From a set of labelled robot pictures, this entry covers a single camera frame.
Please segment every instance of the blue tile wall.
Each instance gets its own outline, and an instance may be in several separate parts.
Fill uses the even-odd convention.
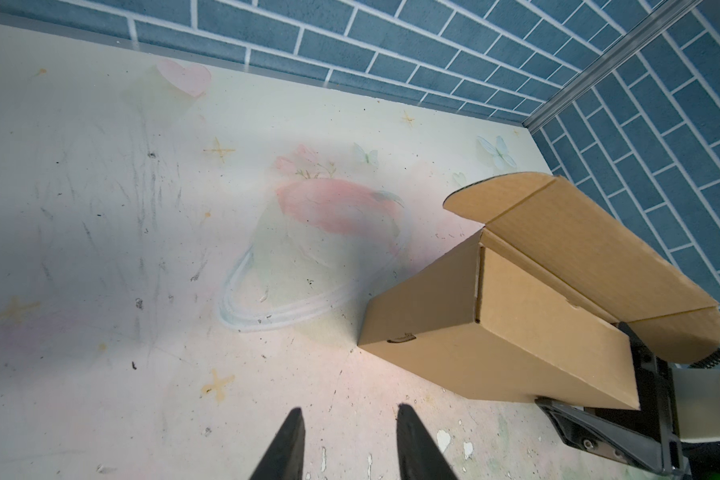
[[[652,8],[638,0],[0,0],[7,14],[516,123]]]
[[[535,3],[559,16],[567,5]],[[637,6],[605,10],[627,29]],[[699,4],[534,139],[554,173],[720,302],[720,0]]]

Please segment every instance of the open cardboard box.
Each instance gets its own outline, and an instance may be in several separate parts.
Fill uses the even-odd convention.
[[[660,358],[720,344],[717,302],[565,178],[449,196],[485,227],[368,304],[358,345],[467,398],[640,408],[628,322]]]

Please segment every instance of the box flap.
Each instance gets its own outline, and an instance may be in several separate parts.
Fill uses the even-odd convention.
[[[620,321],[717,306],[701,287],[565,178],[538,173],[490,178],[455,192],[444,208],[483,221],[491,233]],[[548,276],[536,276],[554,288]],[[693,318],[667,318],[651,323],[650,330],[657,329],[658,336],[663,331],[669,335],[672,324],[672,342],[720,343],[720,317],[706,322]],[[644,332],[649,330],[647,325],[641,327]],[[676,349],[664,351],[664,360],[679,361],[674,360]]]
[[[412,340],[421,332],[474,323],[480,232],[430,266],[374,297],[365,311],[359,346]]]
[[[716,306],[631,322],[630,328],[656,356],[672,362],[692,363],[720,346]]]

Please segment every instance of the scuff mark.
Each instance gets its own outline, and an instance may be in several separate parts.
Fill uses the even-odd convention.
[[[445,453],[445,449],[451,445],[451,436],[445,430],[438,430],[437,438],[440,453]]]
[[[197,271],[197,273],[190,278],[190,282],[197,281],[200,278],[200,274],[202,273],[202,269],[206,267],[206,264],[208,263],[208,260],[203,260],[202,264],[200,264],[200,269]]]
[[[117,468],[115,467],[105,467],[103,465],[96,466],[96,473],[100,473],[102,475],[106,475],[107,473],[115,473]]]
[[[40,266],[43,267],[43,272],[45,273],[45,278],[48,279],[49,282],[53,283],[54,278],[50,276],[50,272],[48,271],[48,267],[45,264],[40,264]]]
[[[88,241],[90,242],[91,246],[96,250],[94,238],[90,235],[90,230],[88,230],[88,226],[85,224],[85,222],[83,222],[83,228],[85,228],[85,235],[88,237]]]

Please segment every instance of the white paint chip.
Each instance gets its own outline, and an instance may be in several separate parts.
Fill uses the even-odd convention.
[[[438,430],[438,448],[440,448],[440,453],[444,453],[449,445],[451,445],[451,436],[445,430]]]

